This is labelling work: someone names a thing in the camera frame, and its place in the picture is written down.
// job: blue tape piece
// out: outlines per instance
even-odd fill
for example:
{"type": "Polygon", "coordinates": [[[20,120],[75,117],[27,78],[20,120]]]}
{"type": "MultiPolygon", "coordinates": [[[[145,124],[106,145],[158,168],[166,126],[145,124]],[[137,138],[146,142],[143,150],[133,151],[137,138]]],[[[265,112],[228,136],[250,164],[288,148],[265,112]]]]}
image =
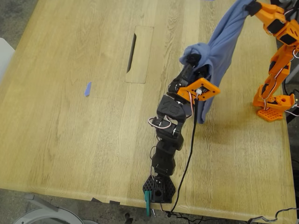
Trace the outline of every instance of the blue tape piece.
{"type": "Polygon", "coordinates": [[[85,92],[84,92],[84,95],[85,95],[86,97],[89,96],[91,86],[92,86],[92,82],[89,82],[89,83],[87,84],[86,90],[85,90],[85,92]]]}

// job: blue cloth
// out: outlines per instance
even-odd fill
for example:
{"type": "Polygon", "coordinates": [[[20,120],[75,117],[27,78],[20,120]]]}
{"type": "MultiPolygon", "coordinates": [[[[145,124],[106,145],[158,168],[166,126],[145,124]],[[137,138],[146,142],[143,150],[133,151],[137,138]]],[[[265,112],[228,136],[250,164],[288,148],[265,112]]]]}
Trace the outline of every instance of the blue cloth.
{"type": "MultiPolygon", "coordinates": [[[[187,47],[179,59],[180,62],[186,65],[186,57],[189,54],[200,54],[201,59],[194,70],[208,65],[209,74],[206,79],[219,87],[222,77],[231,64],[235,45],[245,19],[249,15],[245,11],[245,5],[250,2],[252,0],[237,0],[217,25],[209,43],[198,43],[187,47]]],[[[199,102],[198,123],[203,124],[205,122],[206,113],[209,111],[212,101],[213,98],[199,102]]]]}

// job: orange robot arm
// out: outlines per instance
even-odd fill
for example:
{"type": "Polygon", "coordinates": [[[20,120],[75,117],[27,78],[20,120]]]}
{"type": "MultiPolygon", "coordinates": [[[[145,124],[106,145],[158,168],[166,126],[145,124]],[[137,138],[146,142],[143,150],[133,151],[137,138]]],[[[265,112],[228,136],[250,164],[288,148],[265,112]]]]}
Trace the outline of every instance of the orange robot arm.
{"type": "Polygon", "coordinates": [[[263,22],[266,33],[277,38],[283,46],[272,57],[269,76],[261,85],[253,100],[254,106],[263,107],[257,114],[267,121],[283,118],[285,110],[295,105],[295,96],[279,95],[273,93],[282,84],[290,73],[291,60],[299,51],[299,24],[296,20],[288,21],[284,9],[270,4],[251,2],[246,10],[251,16],[255,15],[263,22]]]}

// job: white chair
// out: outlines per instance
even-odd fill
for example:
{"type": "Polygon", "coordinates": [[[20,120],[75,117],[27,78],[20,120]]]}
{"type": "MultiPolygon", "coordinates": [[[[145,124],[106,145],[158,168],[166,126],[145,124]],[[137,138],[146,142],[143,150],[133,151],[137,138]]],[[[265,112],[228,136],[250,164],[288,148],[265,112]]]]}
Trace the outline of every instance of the white chair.
{"type": "Polygon", "coordinates": [[[3,38],[0,38],[0,82],[14,54],[14,49],[3,38]]]}

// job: table surface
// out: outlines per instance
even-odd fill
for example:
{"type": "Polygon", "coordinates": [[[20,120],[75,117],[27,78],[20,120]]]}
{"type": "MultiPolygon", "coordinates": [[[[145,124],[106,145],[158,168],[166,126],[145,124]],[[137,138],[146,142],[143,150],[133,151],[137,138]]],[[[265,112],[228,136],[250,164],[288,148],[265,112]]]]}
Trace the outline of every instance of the table surface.
{"type": "MultiPolygon", "coordinates": [[[[145,207],[157,142],[147,118],[185,47],[207,42],[233,2],[40,0],[0,86],[0,187],[145,207]]],[[[262,120],[251,104],[275,52],[275,38],[248,17],[221,93],[197,125],[175,211],[247,220],[295,206],[286,122],[262,120]]],[[[175,186],[191,134],[190,119],[175,186]]],[[[295,212],[279,218],[294,223],[295,212]]]]}

